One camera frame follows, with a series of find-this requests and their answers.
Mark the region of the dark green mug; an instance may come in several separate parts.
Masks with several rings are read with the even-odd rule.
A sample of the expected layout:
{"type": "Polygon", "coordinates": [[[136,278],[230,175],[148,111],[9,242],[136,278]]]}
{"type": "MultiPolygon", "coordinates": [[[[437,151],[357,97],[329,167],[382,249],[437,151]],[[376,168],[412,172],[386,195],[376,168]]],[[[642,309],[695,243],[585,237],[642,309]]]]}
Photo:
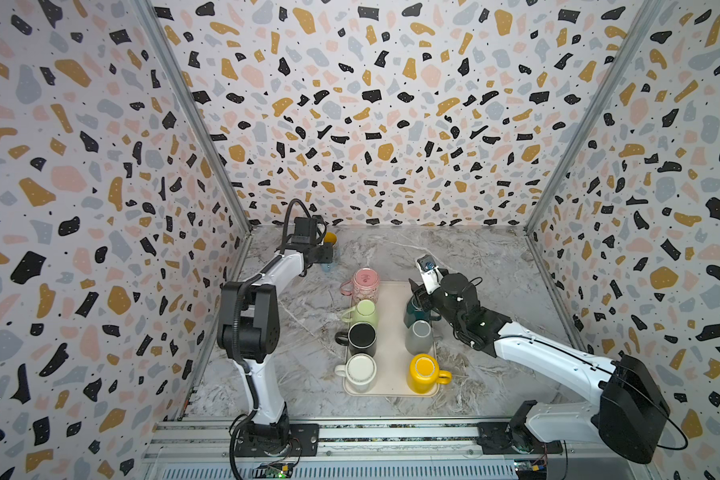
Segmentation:
{"type": "Polygon", "coordinates": [[[441,320],[439,313],[432,310],[424,310],[415,296],[412,296],[406,304],[403,323],[405,328],[410,328],[417,321],[424,321],[429,324],[441,320]]]}

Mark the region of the pink patterned mug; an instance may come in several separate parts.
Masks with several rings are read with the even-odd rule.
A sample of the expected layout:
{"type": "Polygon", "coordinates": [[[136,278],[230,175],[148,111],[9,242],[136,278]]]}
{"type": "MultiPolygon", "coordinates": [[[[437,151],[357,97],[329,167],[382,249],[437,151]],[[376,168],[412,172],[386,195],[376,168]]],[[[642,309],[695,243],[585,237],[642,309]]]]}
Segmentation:
{"type": "Polygon", "coordinates": [[[356,305],[362,300],[376,302],[380,286],[379,274],[371,268],[361,268],[352,277],[341,284],[340,293],[351,299],[351,304],[356,305]]]}

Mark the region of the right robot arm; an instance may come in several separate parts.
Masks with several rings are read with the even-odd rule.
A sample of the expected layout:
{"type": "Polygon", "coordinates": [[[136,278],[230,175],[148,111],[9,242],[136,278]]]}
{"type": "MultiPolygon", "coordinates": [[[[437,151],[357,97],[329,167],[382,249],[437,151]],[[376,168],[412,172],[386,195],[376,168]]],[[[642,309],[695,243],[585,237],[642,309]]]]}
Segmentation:
{"type": "Polygon", "coordinates": [[[578,403],[523,402],[507,434],[516,447],[532,441],[601,443],[633,463],[652,461],[670,409],[642,361],[596,356],[546,338],[482,306],[472,280],[461,273],[434,268],[422,280],[414,290],[420,305],[437,312],[457,340],[580,396],[578,403]]]}

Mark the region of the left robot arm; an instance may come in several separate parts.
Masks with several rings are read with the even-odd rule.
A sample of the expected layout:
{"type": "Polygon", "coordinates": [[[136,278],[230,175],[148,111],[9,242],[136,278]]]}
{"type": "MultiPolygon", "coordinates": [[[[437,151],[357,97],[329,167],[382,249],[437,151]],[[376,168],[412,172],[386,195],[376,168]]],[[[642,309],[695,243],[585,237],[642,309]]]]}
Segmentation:
{"type": "Polygon", "coordinates": [[[237,445],[278,453],[291,441],[286,402],[268,360],[280,340],[278,294],[312,265],[333,260],[326,235],[321,216],[298,217],[265,266],[222,287],[216,341],[242,375],[249,404],[249,413],[233,428],[237,445]]]}

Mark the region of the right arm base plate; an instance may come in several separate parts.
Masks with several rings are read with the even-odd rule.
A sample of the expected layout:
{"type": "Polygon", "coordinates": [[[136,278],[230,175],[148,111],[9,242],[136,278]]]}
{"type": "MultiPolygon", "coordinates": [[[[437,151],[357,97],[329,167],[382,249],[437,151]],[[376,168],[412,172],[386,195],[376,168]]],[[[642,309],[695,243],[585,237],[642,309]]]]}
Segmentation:
{"type": "Polygon", "coordinates": [[[543,443],[524,426],[512,426],[509,421],[487,421],[477,424],[476,443],[484,455],[562,454],[560,441],[543,443]]]}

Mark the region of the light blue yellow-inside mug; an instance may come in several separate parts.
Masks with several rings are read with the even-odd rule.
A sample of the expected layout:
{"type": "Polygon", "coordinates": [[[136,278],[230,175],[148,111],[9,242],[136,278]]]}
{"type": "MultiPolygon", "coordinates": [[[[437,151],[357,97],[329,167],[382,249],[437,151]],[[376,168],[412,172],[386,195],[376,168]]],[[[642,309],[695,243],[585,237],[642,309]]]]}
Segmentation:
{"type": "Polygon", "coordinates": [[[336,243],[336,235],[333,232],[327,232],[322,243],[321,268],[324,272],[330,272],[338,259],[336,243]]]}

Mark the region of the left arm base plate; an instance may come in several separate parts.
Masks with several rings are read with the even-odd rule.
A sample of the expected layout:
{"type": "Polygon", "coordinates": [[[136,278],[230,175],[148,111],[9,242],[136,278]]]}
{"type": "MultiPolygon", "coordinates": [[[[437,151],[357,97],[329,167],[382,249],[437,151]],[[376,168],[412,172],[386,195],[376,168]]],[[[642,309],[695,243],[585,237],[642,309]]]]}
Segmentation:
{"type": "Polygon", "coordinates": [[[314,457],[318,451],[320,426],[317,423],[296,423],[288,426],[246,424],[235,440],[236,457],[314,457]]]}

